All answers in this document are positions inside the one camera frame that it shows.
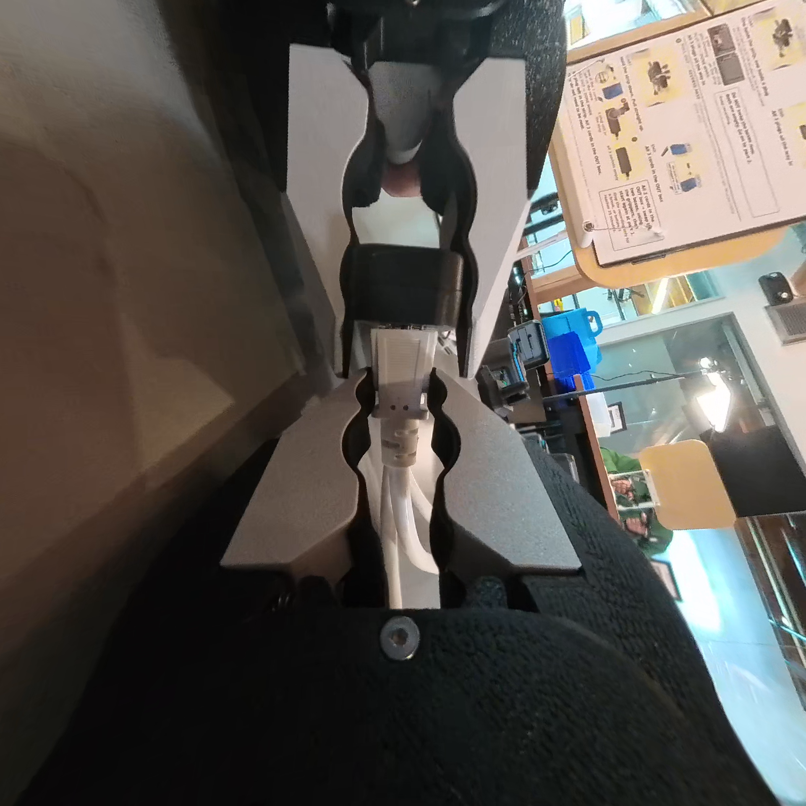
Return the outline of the light blue plastic case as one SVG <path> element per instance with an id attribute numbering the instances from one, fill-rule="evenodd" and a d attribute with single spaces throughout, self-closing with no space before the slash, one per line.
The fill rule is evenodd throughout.
<path id="1" fill-rule="evenodd" d="M 589 369 L 580 368 L 578 372 L 584 374 L 596 370 L 601 361 L 597 338 L 604 330 L 597 311 L 578 308 L 560 313 L 543 314 L 542 325 L 548 340 L 563 338 L 567 334 L 576 335 L 589 364 Z"/>

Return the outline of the studio light on stand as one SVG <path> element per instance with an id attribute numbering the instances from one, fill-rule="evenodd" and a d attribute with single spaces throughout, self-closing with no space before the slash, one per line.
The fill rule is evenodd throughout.
<path id="1" fill-rule="evenodd" d="M 719 363 L 715 360 L 704 358 L 700 360 L 698 368 L 688 372 L 664 372 L 659 375 L 653 375 L 652 377 L 641 378 L 641 379 L 634 379 L 630 381 L 625 381 L 616 384 L 610 384 L 602 387 L 596 388 L 581 388 L 575 389 L 573 391 L 569 391 L 566 393 L 559 393 L 555 395 L 550 395 L 548 397 L 543 398 L 543 402 L 546 404 L 554 404 L 560 401 L 566 400 L 578 400 L 579 398 L 586 398 L 598 393 L 607 393 L 607 392 L 616 392 L 631 388 L 641 388 L 646 386 L 658 385 L 665 382 L 670 381 L 677 381 L 677 380 L 685 380 L 685 379 L 694 379 L 698 377 L 706 377 L 710 374 L 716 373 L 717 375 L 722 372 L 722 368 L 720 367 Z"/>

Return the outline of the glass partition window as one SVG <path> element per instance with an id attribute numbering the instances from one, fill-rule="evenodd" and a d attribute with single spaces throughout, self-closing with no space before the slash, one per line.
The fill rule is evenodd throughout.
<path id="1" fill-rule="evenodd" d="M 638 459 L 653 446 L 689 439 L 705 442 L 725 474 L 747 479 L 744 497 L 760 502 L 769 491 L 771 459 L 781 450 L 795 461 L 751 354 L 731 316 L 635 336 L 601 348 L 596 387 L 688 372 L 701 359 L 715 360 L 720 374 L 607 392 L 621 402 L 629 427 L 600 439 Z M 731 529 L 675 531 L 668 560 L 683 600 L 680 609 L 706 645 L 731 663 L 748 653 L 783 665 L 804 684 L 804 514 L 739 515 Z"/>

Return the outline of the wall air vent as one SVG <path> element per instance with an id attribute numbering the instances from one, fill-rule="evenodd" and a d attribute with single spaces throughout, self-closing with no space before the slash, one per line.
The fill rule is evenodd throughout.
<path id="1" fill-rule="evenodd" d="M 765 311 L 781 345 L 805 342 L 805 297 L 795 297 L 788 303 L 766 306 Z"/>

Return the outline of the dark blue bin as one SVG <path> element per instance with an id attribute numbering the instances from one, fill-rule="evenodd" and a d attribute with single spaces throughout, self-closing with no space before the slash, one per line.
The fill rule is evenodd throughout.
<path id="1" fill-rule="evenodd" d="M 575 331 L 548 338 L 547 347 L 551 372 L 560 393 L 575 391 L 577 376 L 582 381 L 583 389 L 595 388 L 591 378 L 589 358 Z"/>

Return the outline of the black power strip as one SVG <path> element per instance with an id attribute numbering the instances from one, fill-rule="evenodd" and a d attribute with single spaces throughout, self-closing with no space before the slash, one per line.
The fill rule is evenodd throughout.
<path id="1" fill-rule="evenodd" d="M 352 244 L 339 282 L 346 323 L 452 329 L 463 296 L 463 258 L 448 249 Z"/>

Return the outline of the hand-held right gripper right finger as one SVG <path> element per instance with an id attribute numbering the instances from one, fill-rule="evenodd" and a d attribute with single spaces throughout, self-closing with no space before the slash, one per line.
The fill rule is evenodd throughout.
<path id="1" fill-rule="evenodd" d="M 519 434 L 442 370 L 429 378 L 429 413 L 442 465 L 429 546 L 442 591 L 577 576 L 582 563 Z"/>

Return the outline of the white board stand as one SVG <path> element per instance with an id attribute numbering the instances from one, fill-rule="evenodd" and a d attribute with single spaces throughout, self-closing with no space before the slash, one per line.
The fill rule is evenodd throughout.
<path id="1" fill-rule="evenodd" d="M 549 238 L 544 238 L 537 243 L 527 245 L 526 247 L 520 249 L 515 254 L 513 259 L 514 261 L 525 259 L 526 257 L 535 255 L 548 247 L 562 242 L 563 240 L 569 241 L 572 251 L 591 247 L 593 234 L 595 231 L 596 228 L 590 221 L 584 221 L 580 229 L 573 230 L 572 232 L 568 232 L 567 228 L 563 228 Z"/>

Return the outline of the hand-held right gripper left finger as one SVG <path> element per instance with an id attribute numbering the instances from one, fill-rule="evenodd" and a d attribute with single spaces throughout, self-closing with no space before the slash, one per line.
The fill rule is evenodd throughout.
<path id="1" fill-rule="evenodd" d="M 221 568 L 386 591 L 381 541 L 359 469 L 375 403 L 372 371 L 361 370 L 305 408 L 279 438 Z"/>

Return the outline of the brown-edged desk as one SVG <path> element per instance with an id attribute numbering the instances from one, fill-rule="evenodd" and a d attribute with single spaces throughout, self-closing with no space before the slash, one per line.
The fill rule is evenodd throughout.
<path id="1" fill-rule="evenodd" d="M 591 287 L 591 283 L 576 265 L 564 267 L 534 277 L 530 256 L 520 261 L 524 275 L 524 288 L 535 318 L 540 317 L 539 307 L 555 299 L 571 297 Z M 579 472 L 580 484 L 605 508 L 611 519 L 619 520 L 617 502 L 599 450 L 599 440 L 587 398 L 571 398 L 543 405 L 550 419 L 557 419 L 562 427 L 568 453 L 572 454 Z"/>

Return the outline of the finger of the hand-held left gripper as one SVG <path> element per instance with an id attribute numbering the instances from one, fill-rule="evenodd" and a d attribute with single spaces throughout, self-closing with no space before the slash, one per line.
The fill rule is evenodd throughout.
<path id="1" fill-rule="evenodd" d="M 341 54 L 290 46 L 286 218 L 317 337 L 337 377 L 351 366 L 345 289 L 359 247 L 344 186 L 368 116 L 368 91 Z"/>
<path id="2" fill-rule="evenodd" d="M 519 232 L 526 220 L 526 64 L 487 58 L 449 98 L 446 77 L 429 90 L 429 111 L 447 115 L 475 181 L 468 246 L 478 285 L 470 309 L 468 367 L 472 378 L 492 337 Z"/>

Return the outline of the person's left hand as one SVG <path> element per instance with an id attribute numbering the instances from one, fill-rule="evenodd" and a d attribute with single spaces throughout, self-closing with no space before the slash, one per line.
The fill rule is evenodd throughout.
<path id="1" fill-rule="evenodd" d="M 411 159 L 402 164 L 386 160 L 380 186 L 389 196 L 420 197 L 421 172 L 418 160 Z"/>

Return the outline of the bare plywood board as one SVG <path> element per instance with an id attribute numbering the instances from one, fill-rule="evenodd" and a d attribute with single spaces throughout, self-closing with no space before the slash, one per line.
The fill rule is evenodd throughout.
<path id="1" fill-rule="evenodd" d="M 639 453 L 660 522 L 672 531 L 731 529 L 738 516 L 709 447 L 698 439 Z"/>

